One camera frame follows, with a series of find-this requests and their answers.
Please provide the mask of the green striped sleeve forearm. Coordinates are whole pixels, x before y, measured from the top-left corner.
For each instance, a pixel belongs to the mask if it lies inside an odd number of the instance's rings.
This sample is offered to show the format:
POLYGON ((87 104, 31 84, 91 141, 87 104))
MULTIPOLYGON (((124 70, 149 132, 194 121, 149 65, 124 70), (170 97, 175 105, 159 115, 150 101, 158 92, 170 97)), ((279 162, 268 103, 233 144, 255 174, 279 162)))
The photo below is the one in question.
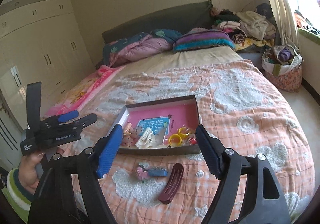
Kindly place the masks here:
POLYGON ((18 179, 19 169, 12 169, 5 181, 2 192, 8 203, 13 208, 14 212, 24 222, 28 222, 29 210, 33 200, 33 194, 27 191, 18 179))

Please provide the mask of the person's left hand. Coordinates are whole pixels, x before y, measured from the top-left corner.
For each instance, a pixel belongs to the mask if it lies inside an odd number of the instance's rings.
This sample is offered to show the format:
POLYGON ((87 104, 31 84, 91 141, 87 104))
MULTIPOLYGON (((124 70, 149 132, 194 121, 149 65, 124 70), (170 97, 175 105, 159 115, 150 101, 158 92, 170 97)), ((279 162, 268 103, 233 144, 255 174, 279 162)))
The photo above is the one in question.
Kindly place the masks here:
POLYGON ((35 167, 41 162, 44 151, 37 150, 32 154, 22 156, 18 171, 18 180, 22 187, 29 193, 34 194, 39 184, 35 167))

